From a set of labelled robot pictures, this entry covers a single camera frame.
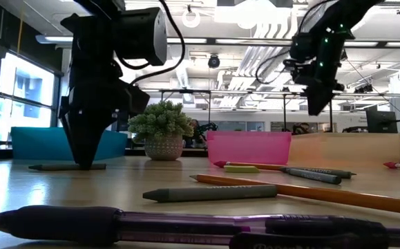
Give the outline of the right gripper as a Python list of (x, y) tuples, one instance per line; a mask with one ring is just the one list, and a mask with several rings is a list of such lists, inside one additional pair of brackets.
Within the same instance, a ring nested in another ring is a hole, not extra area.
[(319, 34), (307, 33), (317, 37), (316, 57), (298, 62), (289, 56), (284, 61), (284, 66), (296, 84), (307, 86), (305, 95), (308, 113), (310, 116), (318, 116), (332, 100), (333, 91), (345, 89), (344, 85), (338, 83), (336, 74), (344, 58), (344, 43), (348, 39), (354, 39), (354, 35), (343, 24), (328, 27)]

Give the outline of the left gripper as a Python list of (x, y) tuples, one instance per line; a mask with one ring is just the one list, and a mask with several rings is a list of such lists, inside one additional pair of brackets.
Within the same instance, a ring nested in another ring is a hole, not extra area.
[(61, 101), (59, 119), (73, 160), (90, 169), (111, 116), (65, 116), (68, 113), (110, 114), (116, 110), (144, 112), (150, 96), (121, 81), (122, 70), (113, 59), (114, 45), (109, 21), (73, 14), (61, 21), (73, 33), (69, 71), (69, 94)]

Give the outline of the purple pen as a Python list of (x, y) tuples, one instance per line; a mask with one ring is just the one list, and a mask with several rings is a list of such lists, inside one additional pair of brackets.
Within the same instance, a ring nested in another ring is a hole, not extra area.
[(300, 214), (218, 216), (31, 205), (1, 212), (0, 231), (22, 239), (92, 246), (140, 241), (229, 249), (400, 248), (400, 228), (344, 216)]

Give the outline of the green eraser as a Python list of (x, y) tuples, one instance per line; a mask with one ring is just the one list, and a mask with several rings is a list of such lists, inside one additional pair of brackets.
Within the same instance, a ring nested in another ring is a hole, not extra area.
[(225, 165), (224, 170), (229, 173), (242, 173), (242, 174), (255, 174), (260, 172), (260, 170), (254, 166)]

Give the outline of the person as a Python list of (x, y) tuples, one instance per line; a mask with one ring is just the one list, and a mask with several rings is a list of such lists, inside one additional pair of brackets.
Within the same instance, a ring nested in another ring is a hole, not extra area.
[(310, 133), (310, 125), (306, 122), (295, 123), (292, 127), (293, 135), (302, 135)]
[(194, 148), (202, 142), (202, 138), (198, 131), (199, 122), (195, 119), (191, 121), (192, 133), (184, 137), (184, 146), (186, 148)]

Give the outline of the blue plastic bin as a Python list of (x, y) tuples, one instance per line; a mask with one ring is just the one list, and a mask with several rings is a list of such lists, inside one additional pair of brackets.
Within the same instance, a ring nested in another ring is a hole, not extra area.
[[(73, 160), (64, 129), (61, 127), (13, 127), (12, 154), (17, 160)], [(95, 160), (124, 155), (128, 136), (105, 131), (99, 142)]]

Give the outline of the orange plastic bin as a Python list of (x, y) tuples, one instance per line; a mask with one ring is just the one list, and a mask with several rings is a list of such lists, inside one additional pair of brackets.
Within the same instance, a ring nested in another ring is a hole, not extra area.
[(310, 133), (292, 137), (289, 165), (383, 168), (400, 161), (400, 133)]

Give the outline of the black computer monitor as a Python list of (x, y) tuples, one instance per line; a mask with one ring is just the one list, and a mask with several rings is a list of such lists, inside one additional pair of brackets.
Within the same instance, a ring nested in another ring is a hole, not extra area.
[(369, 133), (398, 133), (397, 119), (392, 111), (366, 111)]

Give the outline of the potted artificial green plant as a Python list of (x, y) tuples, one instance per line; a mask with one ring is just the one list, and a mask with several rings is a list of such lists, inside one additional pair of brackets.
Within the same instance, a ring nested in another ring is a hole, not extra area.
[(128, 120), (134, 142), (144, 143), (145, 154), (152, 160), (177, 160), (182, 155), (183, 138), (192, 133), (191, 118), (183, 104), (170, 100), (150, 104), (144, 113)]

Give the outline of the large window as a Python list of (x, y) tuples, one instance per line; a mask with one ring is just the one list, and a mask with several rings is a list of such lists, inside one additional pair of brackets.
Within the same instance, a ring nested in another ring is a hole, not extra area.
[(54, 74), (6, 53), (0, 60), (0, 141), (11, 141), (13, 127), (49, 127), (54, 90)]

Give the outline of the pink plastic bin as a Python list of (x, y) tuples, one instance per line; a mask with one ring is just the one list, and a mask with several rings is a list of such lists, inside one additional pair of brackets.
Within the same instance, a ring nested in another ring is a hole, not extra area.
[(290, 132), (209, 131), (207, 150), (211, 163), (267, 163), (286, 165), (292, 141)]

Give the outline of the black overhead bar with lights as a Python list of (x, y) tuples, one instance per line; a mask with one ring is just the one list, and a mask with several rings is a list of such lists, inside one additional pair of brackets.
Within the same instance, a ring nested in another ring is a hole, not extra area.
[[(40, 44), (72, 44), (72, 37), (55, 37), (37, 35), (36, 40)], [(255, 39), (255, 38), (184, 38), (187, 45), (208, 45), (208, 46), (280, 46), (286, 47), (292, 45), (291, 39)], [(344, 43), (347, 48), (382, 48), (382, 49), (400, 49), (400, 41), (365, 41), (365, 40), (347, 40)]]

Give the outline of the black background workstation frame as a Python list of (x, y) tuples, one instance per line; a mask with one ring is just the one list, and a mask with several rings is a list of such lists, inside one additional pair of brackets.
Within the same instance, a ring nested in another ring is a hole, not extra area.
[[(260, 95), (261, 97), (269, 97), (269, 96), (276, 96), (280, 99), (286, 99), (288, 95), (292, 96), (293, 98), (306, 98), (308, 99), (309, 94), (305, 91), (298, 91), (298, 92), (286, 92), (286, 91), (221, 91), (221, 90), (206, 90), (206, 89), (143, 89), (144, 92), (147, 93), (160, 93), (161, 99), (164, 100), (165, 93), (179, 93), (179, 94), (207, 94), (209, 97), (207, 98), (208, 101), (211, 101), (212, 95), (224, 95), (230, 97), (236, 96), (249, 96), (249, 95)], [(400, 98), (400, 93), (346, 93), (340, 91), (334, 91), (330, 93), (330, 97), (332, 99), (340, 97), (361, 97), (361, 98), (382, 98), (385, 101), (389, 100), (390, 98)]]

